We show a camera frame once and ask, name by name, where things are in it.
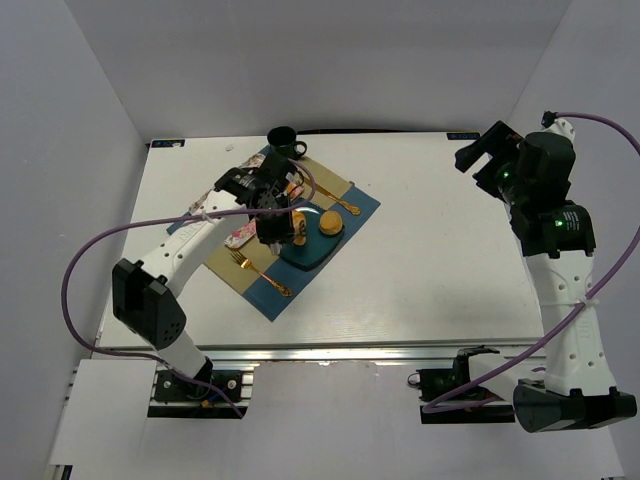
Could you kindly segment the metal tongs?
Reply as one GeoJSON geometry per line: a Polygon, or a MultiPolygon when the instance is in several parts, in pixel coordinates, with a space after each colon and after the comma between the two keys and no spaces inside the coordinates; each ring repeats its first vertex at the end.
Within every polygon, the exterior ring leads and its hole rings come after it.
{"type": "Polygon", "coordinates": [[[273,255],[279,255],[282,245],[280,243],[272,243],[269,247],[273,255]]]}

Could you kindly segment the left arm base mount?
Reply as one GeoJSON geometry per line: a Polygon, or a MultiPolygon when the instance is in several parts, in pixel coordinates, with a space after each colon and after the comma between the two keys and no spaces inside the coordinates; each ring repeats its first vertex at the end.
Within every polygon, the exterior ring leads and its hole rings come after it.
{"type": "MultiPolygon", "coordinates": [[[[207,382],[223,391],[234,403],[249,398],[249,386],[244,384],[244,373],[240,370],[213,370],[207,382]]],[[[217,391],[179,379],[169,370],[157,372],[152,399],[164,404],[201,404],[204,400],[226,404],[217,391]]]]}

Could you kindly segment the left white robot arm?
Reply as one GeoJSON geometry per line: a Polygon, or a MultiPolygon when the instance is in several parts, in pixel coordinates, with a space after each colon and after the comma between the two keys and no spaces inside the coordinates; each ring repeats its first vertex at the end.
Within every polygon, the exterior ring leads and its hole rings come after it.
{"type": "Polygon", "coordinates": [[[302,180],[294,161],[270,153],[256,168],[229,169],[187,220],[141,259],[121,259],[112,271],[113,315],[169,368],[205,382],[211,361],[186,332],[178,297],[194,272],[234,231],[255,221],[260,243],[274,254],[295,238],[291,191],[302,180]]]}

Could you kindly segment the small striped croissant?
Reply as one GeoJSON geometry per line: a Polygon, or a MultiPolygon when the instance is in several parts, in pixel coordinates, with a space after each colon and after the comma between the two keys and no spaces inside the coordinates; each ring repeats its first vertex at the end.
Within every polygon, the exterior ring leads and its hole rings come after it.
{"type": "Polygon", "coordinates": [[[293,244],[296,246],[303,246],[306,244],[307,239],[307,220],[305,213],[293,211],[292,221],[294,227],[293,244]]]}

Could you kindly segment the round orange bun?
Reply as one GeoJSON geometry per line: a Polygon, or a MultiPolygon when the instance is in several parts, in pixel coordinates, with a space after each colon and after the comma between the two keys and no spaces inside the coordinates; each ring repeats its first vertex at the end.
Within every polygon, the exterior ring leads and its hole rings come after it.
{"type": "Polygon", "coordinates": [[[344,228],[342,216],[334,210],[325,211],[319,219],[319,230],[326,236],[336,236],[344,228]]]}

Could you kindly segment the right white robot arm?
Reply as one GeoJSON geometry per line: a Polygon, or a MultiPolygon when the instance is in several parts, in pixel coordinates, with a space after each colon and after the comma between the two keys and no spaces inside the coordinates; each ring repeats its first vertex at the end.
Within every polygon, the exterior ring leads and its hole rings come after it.
{"type": "Polygon", "coordinates": [[[594,302],[595,234],[585,207],[569,199],[576,161],[573,126],[555,112],[542,130],[521,135],[494,123],[455,154],[468,171],[483,155],[488,162],[473,178],[509,210],[541,312],[546,365],[540,379],[497,365],[494,351],[466,356],[469,379],[509,402],[529,433],[595,429],[637,414],[636,398],[619,390],[607,363],[594,302]]]}

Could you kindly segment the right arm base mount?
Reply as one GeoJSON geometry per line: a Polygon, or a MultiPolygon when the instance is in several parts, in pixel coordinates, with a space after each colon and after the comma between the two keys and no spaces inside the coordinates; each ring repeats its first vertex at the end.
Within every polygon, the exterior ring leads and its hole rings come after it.
{"type": "MultiPolygon", "coordinates": [[[[407,377],[410,388],[417,389],[419,398],[423,402],[431,402],[440,395],[466,383],[458,380],[452,368],[449,369],[421,369],[407,377]]],[[[464,393],[451,398],[451,401],[474,402],[489,399],[492,394],[483,387],[474,387],[464,393]]]]}

